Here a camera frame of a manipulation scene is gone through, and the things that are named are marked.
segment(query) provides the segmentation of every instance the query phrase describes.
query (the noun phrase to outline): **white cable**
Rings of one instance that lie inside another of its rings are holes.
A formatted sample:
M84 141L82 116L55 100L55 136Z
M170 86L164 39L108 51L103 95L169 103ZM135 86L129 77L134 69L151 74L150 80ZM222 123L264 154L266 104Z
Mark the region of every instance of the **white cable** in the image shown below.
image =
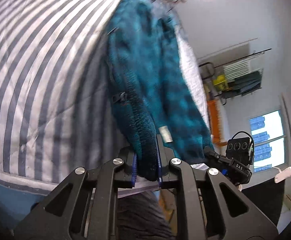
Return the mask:
M291 177L291 166L284 169L283 171L280 171L280 169L277 167L274 167L274 168L279 170L279 173L275 176L275 183L279 183L287 179L288 177Z
M281 172L281 169L280 169L280 168L278 168L278 167L273 167L273 168L275 168L275 169L277 169L279 172Z

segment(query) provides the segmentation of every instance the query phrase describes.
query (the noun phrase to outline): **mattress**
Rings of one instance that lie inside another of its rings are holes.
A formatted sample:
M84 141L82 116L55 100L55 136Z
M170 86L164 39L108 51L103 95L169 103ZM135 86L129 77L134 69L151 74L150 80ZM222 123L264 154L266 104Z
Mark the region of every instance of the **mattress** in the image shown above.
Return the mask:
M76 167L97 168L127 145L99 64L120 1L0 0L0 184L46 194ZM193 51L176 32L183 77L208 124Z

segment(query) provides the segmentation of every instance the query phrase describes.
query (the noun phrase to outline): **black cable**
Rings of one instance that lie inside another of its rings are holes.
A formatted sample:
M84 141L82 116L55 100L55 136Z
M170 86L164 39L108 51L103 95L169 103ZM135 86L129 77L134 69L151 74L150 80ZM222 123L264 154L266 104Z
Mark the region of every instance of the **black cable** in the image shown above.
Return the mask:
M248 135L250 137L250 139L252 141L252 150L251 150L250 160L249 160L249 164L250 164L251 160L254 160L254 140L253 140L252 136L250 135L250 133L247 133L245 131L237 132L235 135L232 136L231 139L235 138L239 133L245 133L246 135Z
M235 61L239 61L239 60L241 60L241 59L245 59L245 58L248 58L248 57L250 57L250 56L254 56L254 55L261 54L261 53L266 52L266 51L268 51L268 50L272 50L272 49L265 49L265 50L263 50L263 51L259 51L259 52L257 52L257 53L252 53L252 54L250 54L250 55L247 55L247 56L244 56L244 57L241 57L241 58L238 58L238 59L235 59L235 60L229 61L229 62L227 62L227 63L224 63L224 64L222 64L222 65L215 66L214 68L222 67L222 66L224 66L224 65L228 65L228 64L233 63L233 62L235 62Z
M249 147L248 147L248 149L250 149L251 145L252 145L252 141L251 141L251 143L249 144Z
M206 67L207 72L209 73L209 76L204 77L204 78L201 78L202 80L206 80L206 79L212 78L212 77L216 74L215 66L214 66L214 64L213 64L212 62L206 62L206 63L200 64L200 65L198 66L198 68L203 67L203 66L206 66L206 65L208 65L208 64L212 65L213 74L211 74L209 68Z
M227 103L227 99L226 98L224 98L224 100L225 100L225 103L224 104L222 104L223 106L225 106L226 105L226 103Z
M168 191L170 191L173 195L176 196L176 194L173 192L173 190L168 189Z
M171 11L171 10L173 10L173 9L174 9L174 7L171 7L171 9L170 9L169 11ZM167 13L168 13L169 11L167 11Z

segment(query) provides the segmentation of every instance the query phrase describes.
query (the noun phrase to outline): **white wall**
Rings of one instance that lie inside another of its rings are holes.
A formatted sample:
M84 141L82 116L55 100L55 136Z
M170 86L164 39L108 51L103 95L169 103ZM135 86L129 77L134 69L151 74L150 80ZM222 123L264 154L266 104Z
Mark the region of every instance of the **white wall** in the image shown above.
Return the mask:
M291 122L291 0L188 0L177 11L197 58L255 38L251 53L272 48L263 59L262 89L225 106L230 133L250 131L248 119L278 109L281 93ZM291 178L285 190L291 193ZM283 214L280 228L290 220L291 212Z

